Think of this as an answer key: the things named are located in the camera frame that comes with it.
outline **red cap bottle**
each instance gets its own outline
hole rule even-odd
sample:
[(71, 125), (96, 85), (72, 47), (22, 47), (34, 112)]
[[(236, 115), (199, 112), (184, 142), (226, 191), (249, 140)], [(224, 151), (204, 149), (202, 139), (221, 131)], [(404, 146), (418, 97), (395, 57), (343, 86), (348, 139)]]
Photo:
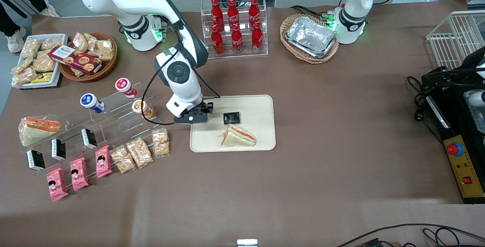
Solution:
[(222, 42), (222, 36), (219, 33), (217, 24), (213, 24), (211, 28), (212, 28), (212, 31), (213, 31), (213, 33), (211, 35), (211, 39), (213, 41), (213, 47), (214, 47), (215, 55), (220, 57), (220, 56), (224, 55), (224, 44)]
[(227, 10), (227, 17), (229, 18), (229, 26), (231, 29), (237, 23), (239, 30), (239, 11), (236, 8), (236, 0), (229, 0), (229, 9)]
[(260, 8), (258, 7), (258, 0), (251, 0), (251, 7), (249, 8), (249, 28), (253, 29), (253, 23), (260, 20)]
[(211, 13), (213, 16), (213, 22), (217, 25), (217, 30), (219, 32), (224, 31), (224, 18), (222, 16), (222, 9), (219, 7), (219, 0), (211, 0), (213, 5)]
[(253, 23), (253, 52), (261, 53), (263, 49), (263, 31), (261, 31), (261, 22), (255, 21)]
[(231, 24), (232, 28), (232, 49), (235, 55), (241, 55), (243, 53), (243, 35), (239, 31), (239, 22)]

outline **yellow control panel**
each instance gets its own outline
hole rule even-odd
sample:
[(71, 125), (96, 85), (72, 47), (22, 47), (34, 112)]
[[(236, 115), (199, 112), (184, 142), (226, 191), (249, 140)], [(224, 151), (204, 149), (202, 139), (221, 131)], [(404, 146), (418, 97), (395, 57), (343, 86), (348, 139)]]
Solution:
[(443, 143), (462, 197), (485, 197), (461, 135), (444, 140)]

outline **wicker basket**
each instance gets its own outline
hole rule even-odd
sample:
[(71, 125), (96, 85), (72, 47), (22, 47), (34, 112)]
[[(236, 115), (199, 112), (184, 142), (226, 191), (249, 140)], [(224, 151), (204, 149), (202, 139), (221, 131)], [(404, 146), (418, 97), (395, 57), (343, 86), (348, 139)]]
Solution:
[[(82, 75), (77, 77), (74, 72), (71, 70), (71, 67), (65, 64), (59, 64), (59, 68), (61, 69), (61, 73), (66, 77), (69, 78), (71, 81), (78, 81), (78, 82), (93, 82), (98, 81), (101, 78), (107, 76), (111, 70), (113, 70), (114, 65), (116, 64), (116, 56), (118, 55), (118, 47), (116, 47), (116, 42), (110, 36), (103, 34), (103, 33), (91, 33), (92, 36), (97, 38), (98, 40), (111, 40), (111, 45), (113, 46), (113, 59), (108, 62), (103, 62), (102, 69), (95, 73), (94, 75)], [(68, 47), (74, 47), (72, 41), (67, 44)]]
[(303, 17), (303, 16), (307, 16), (310, 19), (312, 19), (313, 21), (315, 21), (316, 23), (319, 23), (321, 25), (324, 24), (319, 19), (317, 19), (317, 18), (315, 18), (313, 16), (305, 15), (305, 14), (295, 14), (295, 15), (289, 16), (288, 18), (286, 18), (286, 20), (283, 21), (283, 23), (281, 24), (281, 26), (279, 28), (279, 35), (280, 35), (281, 42), (284, 44), (284, 46), (293, 55), (295, 55), (295, 57), (297, 57), (298, 59), (301, 59), (302, 61), (306, 61), (306, 62), (311, 63), (311, 64), (321, 64), (321, 63), (324, 63), (324, 62), (328, 61), (329, 59), (331, 59), (331, 57), (337, 51), (337, 49), (338, 49), (338, 38), (337, 38), (336, 42), (334, 43), (334, 45), (332, 46), (332, 48), (329, 50), (329, 52), (326, 54), (326, 56), (323, 59), (317, 59), (315, 57), (312, 57), (310, 54), (304, 52), (303, 50), (299, 49), (298, 47), (290, 44), (289, 42), (287, 42), (285, 40), (285, 33), (286, 33), (286, 31), (288, 31), (288, 29), (291, 27), (291, 25), (293, 24), (293, 22), (298, 17)]

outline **small black box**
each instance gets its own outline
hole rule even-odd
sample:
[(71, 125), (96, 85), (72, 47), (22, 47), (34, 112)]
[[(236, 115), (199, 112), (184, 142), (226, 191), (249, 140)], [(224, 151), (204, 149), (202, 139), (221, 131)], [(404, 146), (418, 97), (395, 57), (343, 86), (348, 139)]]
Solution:
[(81, 134), (83, 135), (83, 145), (86, 148), (95, 149), (97, 147), (96, 136), (93, 131), (83, 128)]
[(66, 144), (64, 141), (53, 139), (50, 143), (52, 147), (51, 157), (59, 161), (66, 159)]
[(27, 160), (29, 160), (29, 168), (42, 171), (45, 169), (44, 158), (42, 157), (42, 153), (37, 152), (36, 150), (29, 150), (27, 152)]
[(241, 119), (239, 118), (239, 112), (233, 113), (225, 113), (224, 116), (224, 125), (228, 124), (241, 124)]

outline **black machine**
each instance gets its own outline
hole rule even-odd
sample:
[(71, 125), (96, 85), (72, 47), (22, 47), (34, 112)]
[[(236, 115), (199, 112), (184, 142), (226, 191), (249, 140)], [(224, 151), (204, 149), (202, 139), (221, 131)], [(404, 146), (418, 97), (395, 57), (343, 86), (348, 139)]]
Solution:
[(424, 121), (425, 110), (426, 118), (433, 118), (440, 132), (435, 137), (445, 147), (466, 204), (485, 203), (485, 84), (478, 74), (485, 68), (477, 68), (485, 63), (484, 55), (482, 47), (457, 69), (439, 67), (422, 76), (415, 97), (415, 119)]

